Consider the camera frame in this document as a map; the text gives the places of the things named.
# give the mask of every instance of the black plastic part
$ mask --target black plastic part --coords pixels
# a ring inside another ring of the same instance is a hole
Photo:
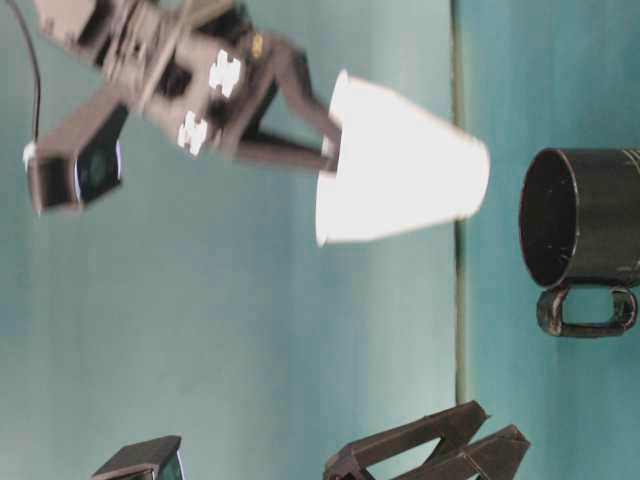
[[[187,91],[192,78],[191,72],[178,65],[174,57],[160,79],[157,92],[167,99],[181,97]]]
[[[147,471],[159,478],[164,466],[176,455],[181,438],[175,435],[122,447],[94,473],[93,480],[113,480]]]
[[[488,472],[486,480],[513,478],[529,443],[512,426],[468,445],[487,418],[477,402],[470,402],[352,442],[329,459],[324,479],[374,480],[368,467],[435,439],[440,443],[425,463],[398,479],[462,480]]]
[[[222,38],[236,46],[238,41],[253,30],[245,5],[234,5],[218,18],[205,23],[196,31],[210,37]]]
[[[99,66],[116,18],[118,0],[35,0],[41,31],[52,42]]]
[[[259,34],[265,45],[264,59],[256,61],[251,78],[251,95],[235,105],[224,128],[220,148],[224,154],[256,163],[298,167],[311,171],[337,170],[342,131],[329,111],[314,95],[304,53],[286,40]],[[277,91],[289,108],[307,125],[334,145],[331,156],[320,150],[267,134],[260,123]]]

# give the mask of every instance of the gold screw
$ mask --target gold screw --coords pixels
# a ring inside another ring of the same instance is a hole
[[[253,45],[251,46],[251,54],[253,55],[253,58],[258,59],[262,56],[263,46],[264,46],[264,39],[262,38],[262,35],[257,33],[253,37]]]

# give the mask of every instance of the teal wall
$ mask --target teal wall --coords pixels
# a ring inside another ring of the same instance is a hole
[[[250,7],[307,48],[323,97],[348,66],[450,117],[447,1]],[[317,249],[313,177],[193,161],[139,118],[122,137],[120,191],[35,218],[20,162],[31,77],[5,13],[3,478],[88,478],[121,445],[167,433],[183,435],[194,480],[319,478],[347,441],[453,404],[450,225]],[[36,43],[46,130],[100,78]],[[281,104],[269,122],[307,134]]]
[[[540,331],[540,288],[520,253],[518,204],[540,149],[640,143],[640,3],[455,5],[461,120],[493,154],[485,204],[464,236],[467,395],[533,443],[518,478],[637,478],[640,329],[599,341]],[[610,295],[576,291],[565,315],[605,321]]]

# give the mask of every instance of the mug opening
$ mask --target mug opening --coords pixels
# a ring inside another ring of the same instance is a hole
[[[533,279],[542,287],[560,284],[575,252],[577,188],[559,150],[540,152],[527,172],[520,202],[520,243]]]

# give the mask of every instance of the robotic arm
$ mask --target robotic arm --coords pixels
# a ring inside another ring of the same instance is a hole
[[[35,3],[42,33],[105,76],[26,158],[38,213],[83,207],[120,184],[117,139],[129,111],[193,156],[212,148],[231,159],[336,171],[341,130],[313,94],[304,53],[255,30],[232,0],[185,0],[177,10],[155,0]],[[261,129],[278,90],[331,141],[333,155]]]

